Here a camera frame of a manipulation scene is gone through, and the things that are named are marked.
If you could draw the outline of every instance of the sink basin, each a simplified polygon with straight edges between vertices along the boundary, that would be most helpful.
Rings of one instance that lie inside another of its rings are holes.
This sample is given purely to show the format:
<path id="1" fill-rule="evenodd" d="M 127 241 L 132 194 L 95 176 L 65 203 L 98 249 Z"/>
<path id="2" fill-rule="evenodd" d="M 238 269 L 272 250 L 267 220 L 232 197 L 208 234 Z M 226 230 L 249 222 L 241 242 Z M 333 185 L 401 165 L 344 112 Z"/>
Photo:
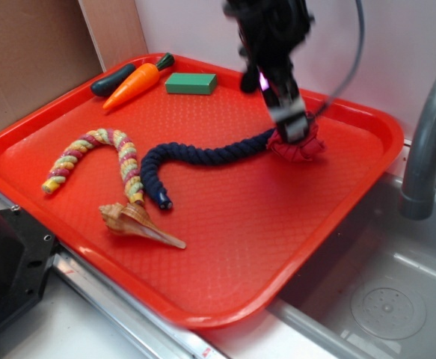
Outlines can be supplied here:
<path id="1" fill-rule="evenodd" d="M 436 358 L 436 203 L 403 218 L 401 183 L 384 175 L 271 305 L 338 358 Z"/>

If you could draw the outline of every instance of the faucet spout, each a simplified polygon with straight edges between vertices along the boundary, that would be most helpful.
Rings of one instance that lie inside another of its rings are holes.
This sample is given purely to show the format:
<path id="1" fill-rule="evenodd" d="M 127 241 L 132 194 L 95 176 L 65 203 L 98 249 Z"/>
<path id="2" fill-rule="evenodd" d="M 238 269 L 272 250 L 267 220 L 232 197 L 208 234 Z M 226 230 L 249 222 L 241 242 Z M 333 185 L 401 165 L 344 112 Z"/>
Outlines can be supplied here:
<path id="1" fill-rule="evenodd" d="M 406 218 L 430 217 L 436 192 L 436 80 L 432 86 L 412 140 L 399 211 Z"/>

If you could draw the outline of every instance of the plastic tray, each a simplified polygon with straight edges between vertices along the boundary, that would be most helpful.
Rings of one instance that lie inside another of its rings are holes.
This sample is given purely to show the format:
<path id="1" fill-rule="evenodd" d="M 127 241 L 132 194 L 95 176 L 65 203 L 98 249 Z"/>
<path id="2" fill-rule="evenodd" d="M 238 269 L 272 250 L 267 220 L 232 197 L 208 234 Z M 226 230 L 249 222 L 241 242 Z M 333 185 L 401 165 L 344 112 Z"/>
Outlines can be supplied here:
<path id="1" fill-rule="evenodd" d="M 170 95 L 164 82 L 171 72 L 215 73 L 218 87 L 211 96 Z M 237 72 L 180 56 L 159 84 L 114 111 L 103 111 L 104 99 L 90 92 L 94 80 L 0 133 L 0 191 L 126 291 L 188 328 L 227 325 L 266 306 L 403 144 L 390 116 L 336 101 L 319 119 L 328 150 L 311 162 L 267 151 L 218 168 L 164 164 L 160 178 L 174 208 L 145 206 L 159 227 L 187 243 L 180 250 L 109 233 L 98 207 L 126 203 L 111 146 L 90 151 L 52 196 L 40 186 L 65 147 L 91 129 L 124 131 L 139 158 L 163 142 L 213 148 L 254 136 L 273 127 L 261 95 L 241 93 Z M 302 93 L 311 109 L 324 98 Z"/>

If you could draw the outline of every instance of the conch shell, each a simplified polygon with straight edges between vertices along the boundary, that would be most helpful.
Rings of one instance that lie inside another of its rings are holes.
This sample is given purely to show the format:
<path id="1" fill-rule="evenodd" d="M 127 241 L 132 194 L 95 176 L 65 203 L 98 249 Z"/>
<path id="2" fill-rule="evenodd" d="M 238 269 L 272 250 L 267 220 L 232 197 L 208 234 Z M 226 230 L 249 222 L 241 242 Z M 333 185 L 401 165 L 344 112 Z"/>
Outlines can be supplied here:
<path id="1" fill-rule="evenodd" d="M 99 208 L 101 216 L 113 234 L 119 236 L 135 235 L 154 239 L 167 245 L 186 248 L 186 243 L 160 230 L 143 206 L 128 203 L 107 204 Z"/>

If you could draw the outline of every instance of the orange carrot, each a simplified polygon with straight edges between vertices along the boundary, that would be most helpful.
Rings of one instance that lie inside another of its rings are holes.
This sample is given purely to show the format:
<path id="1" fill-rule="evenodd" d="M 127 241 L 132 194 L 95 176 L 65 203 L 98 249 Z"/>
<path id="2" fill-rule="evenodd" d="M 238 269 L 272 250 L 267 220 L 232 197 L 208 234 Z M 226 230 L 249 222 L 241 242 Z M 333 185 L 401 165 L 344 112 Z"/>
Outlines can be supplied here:
<path id="1" fill-rule="evenodd" d="M 159 80 L 159 71 L 174 63 L 174 58 L 167 53 L 156 65 L 142 64 L 116 89 L 103 105 L 105 110 L 121 105 L 129 99 L 139 95 Z"/>

